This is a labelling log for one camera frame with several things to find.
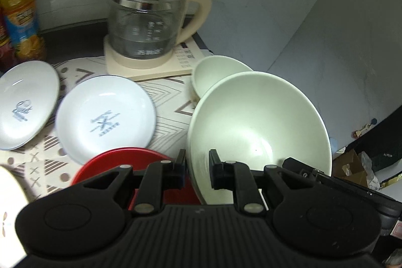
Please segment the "white sweet print plate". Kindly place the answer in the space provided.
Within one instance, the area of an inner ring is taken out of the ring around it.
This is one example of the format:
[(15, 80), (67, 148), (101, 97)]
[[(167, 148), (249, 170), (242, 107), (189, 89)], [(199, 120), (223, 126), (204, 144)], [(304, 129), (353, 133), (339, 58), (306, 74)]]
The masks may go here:
[(43, 61), (21, 63), (1, 76), (1, 150), (20, 148), (41, 131), (59, 85), (58, 73)]

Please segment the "orange juice bottle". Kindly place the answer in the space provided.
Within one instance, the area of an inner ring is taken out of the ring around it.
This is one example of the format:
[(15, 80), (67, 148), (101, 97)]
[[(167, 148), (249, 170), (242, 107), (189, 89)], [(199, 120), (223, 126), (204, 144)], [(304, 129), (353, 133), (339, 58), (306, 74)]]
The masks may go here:
[(6, 29), (19, 61), (43, 61), (46, 47), (40, 35), (35, 0), (1, 0)]

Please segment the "large pale green bowl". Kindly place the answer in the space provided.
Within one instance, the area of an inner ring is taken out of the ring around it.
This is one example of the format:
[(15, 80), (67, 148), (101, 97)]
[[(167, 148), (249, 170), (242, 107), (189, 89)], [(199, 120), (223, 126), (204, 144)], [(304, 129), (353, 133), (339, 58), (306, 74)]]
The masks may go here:
[(329, 175), (329, 136), (316, 107), (297, 87), (270, 73), (236, 73), (211, 87), (192, 115), (187, 137), (189, 173), (203, 204), (233, 202), (229, 190), (214, 190), (209, 150), (220, 160), (250, 169), (281, 166), (292, 157)]

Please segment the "red snack packet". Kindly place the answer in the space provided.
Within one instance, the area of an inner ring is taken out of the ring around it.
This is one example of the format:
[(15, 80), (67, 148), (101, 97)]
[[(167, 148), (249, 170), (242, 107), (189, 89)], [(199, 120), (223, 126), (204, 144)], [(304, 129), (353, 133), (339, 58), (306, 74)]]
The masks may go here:
[(15, 50), (12, 47), (10, 36), (4, 20), (3, 8), (0, 14), (0, 62), (1, 72), (5, 72), (18, 64)]

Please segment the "cream kettle base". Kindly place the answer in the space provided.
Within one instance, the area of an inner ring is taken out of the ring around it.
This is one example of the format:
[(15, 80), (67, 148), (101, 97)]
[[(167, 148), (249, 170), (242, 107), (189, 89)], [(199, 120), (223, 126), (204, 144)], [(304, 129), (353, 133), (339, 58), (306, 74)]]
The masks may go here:
[(190, 38), (157, 59), (131, 59), (120, 55), (111, 47), (108, 35), (104, 38), (107, 73), (134, 82), (191, 75), (199, 61), (212, 55), (209, 50), (201, 50), (194, 39)]

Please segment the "small pale green bowl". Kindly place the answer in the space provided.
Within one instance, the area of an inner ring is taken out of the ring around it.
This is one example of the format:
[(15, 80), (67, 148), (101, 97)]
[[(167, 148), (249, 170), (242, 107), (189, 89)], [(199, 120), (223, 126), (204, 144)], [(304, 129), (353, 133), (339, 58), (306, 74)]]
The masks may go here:
[(220, 80), (246, 71), (253, 71), (253, 69), (231, 57), (214, 55), (203, 58), (191, 73), (191, 100), (197, 103)]

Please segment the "white bakery print plate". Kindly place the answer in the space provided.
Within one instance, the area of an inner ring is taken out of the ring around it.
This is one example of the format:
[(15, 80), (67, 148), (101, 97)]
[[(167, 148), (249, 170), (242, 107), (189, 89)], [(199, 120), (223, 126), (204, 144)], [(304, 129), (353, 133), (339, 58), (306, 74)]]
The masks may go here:
[(147, 147), (156, 122), (155, 105), (139, 84), (103, 75), (81, 82), (63, 98), (55, 129), (68, 157), (84, 165), (108, 150)]

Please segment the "red plate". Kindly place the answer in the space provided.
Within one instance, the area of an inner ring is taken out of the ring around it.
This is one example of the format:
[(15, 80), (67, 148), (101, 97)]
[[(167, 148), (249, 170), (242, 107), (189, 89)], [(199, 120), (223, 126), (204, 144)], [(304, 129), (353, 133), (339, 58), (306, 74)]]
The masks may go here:
[[(108, 150), (85, 163), (74, 176), (71, 185), (88, 180), (116, 166), (131, 165), (134, 171), (139, 171), (146, 169), (151, 163), (161, 160), (173, 161), (174, 159), (145, 148), (128, 147)], [(164, 203), (169, 205), (201, 204), (188, 174), (186, 174), (185, 186), (181, 190), (167, 190), (164, 192)]]

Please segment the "cardboard box on floor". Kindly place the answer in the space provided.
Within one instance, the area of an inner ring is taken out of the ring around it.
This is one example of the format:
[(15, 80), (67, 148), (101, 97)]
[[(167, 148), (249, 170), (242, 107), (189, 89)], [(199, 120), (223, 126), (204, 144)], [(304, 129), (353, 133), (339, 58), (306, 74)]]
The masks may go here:
[(333, 161), (332, 176), (368, 187), (367, 172), (354, 150), (345, 152)]

